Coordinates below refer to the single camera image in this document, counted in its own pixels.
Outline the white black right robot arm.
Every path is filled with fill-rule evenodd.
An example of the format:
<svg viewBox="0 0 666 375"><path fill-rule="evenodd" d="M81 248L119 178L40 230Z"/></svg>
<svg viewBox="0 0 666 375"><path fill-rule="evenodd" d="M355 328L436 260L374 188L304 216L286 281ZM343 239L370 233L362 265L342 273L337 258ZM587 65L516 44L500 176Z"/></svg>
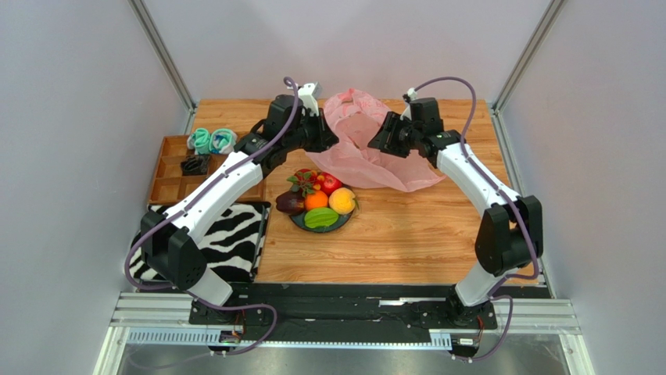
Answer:
<svg viewBox="0 0 666 375"><path fill-rule="evenodd" d="M477 262L455 285L453 299L472 307L487 302L506 280L542 254L542 205L503 184L472 152L464 136L445 130L434 98L415 99L402 114L387 112L370 148L406 158L412 151L452 180L478 211Z"/></svg>

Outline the red berry sprig with leaves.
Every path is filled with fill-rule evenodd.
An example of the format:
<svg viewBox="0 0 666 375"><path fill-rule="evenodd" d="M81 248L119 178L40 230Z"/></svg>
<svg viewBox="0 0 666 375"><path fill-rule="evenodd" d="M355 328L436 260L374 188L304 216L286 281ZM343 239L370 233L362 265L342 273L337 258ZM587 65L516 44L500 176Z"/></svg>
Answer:
<svg viewBox="0 0 666 375"><path fill-rule="evenodd" d="M291 183L290 192L301 194L303 197L321 190L323 177L316 170L300 169L287 178Z"/></svg>

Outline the red apple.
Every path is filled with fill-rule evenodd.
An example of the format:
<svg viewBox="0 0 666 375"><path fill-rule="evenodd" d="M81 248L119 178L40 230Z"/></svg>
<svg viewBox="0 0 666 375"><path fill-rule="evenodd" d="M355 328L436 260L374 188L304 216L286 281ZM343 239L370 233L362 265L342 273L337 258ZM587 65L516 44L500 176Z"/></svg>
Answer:
<svg viewBox="0 0 666 375"><path fill-rule="evenodd" d="M343 187L343 183L330 173L321 172L317 177L320 185L320 190L327 196L330 196L334 191Z"/></svg>

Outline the orange fruit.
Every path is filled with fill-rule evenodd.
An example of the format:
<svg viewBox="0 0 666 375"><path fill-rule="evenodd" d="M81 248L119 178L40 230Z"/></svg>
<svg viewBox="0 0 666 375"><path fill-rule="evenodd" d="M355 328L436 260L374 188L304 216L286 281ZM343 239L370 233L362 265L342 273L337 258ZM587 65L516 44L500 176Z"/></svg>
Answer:
<svg viewBox="0 0 666 375"><path fill-rule="evenodd" d="M325 208L328 206L328 196L322 191L315 191L312 194L306 195L304 206L306 211Z"/></svg>

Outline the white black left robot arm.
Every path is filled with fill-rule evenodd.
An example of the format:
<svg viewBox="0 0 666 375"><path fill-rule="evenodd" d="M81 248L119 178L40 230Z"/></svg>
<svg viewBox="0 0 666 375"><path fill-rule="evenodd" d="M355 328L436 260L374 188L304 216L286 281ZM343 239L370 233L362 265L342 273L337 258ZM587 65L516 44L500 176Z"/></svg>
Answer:
<svg viewBox="0 0 666 375"><path fill-rule="evenodd" d="M223 307L231 285L207 266L197 244L222 213L259 184L295 150L325 152L338 143L306 87L295 95L279 95L267 117L242 137L235 150L190 195L162 214L149 211L141 219L141 237L133 246L144 263L180 291L204 305Z"/></svg>

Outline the yellow peach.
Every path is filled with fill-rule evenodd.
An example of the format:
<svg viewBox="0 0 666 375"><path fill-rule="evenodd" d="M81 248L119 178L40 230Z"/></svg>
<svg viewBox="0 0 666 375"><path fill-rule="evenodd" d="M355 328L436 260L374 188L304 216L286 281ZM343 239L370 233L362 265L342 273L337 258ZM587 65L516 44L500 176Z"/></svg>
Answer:
<svg viewBox="0 0 666 375"><path fill-rule="evenodd" d="M339 215L350 214L357 206L356 195L347 187L341 187L330 194L328 206Z"/></svg>

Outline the pink plastic bag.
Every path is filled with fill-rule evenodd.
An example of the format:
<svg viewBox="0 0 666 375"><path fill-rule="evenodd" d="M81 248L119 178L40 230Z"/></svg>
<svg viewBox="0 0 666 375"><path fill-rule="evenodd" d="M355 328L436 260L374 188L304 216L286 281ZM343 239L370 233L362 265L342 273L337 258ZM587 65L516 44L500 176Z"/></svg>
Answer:
<svg viewBox="0 0 666 375"><path fill-rule="evenodd" d="M353 88L330 97L323 112L338 143L326 152L306 156L319 170L354 188L413 192L445 180L415 151L403 159L368 146L389 111L379 99Z"/></svg>

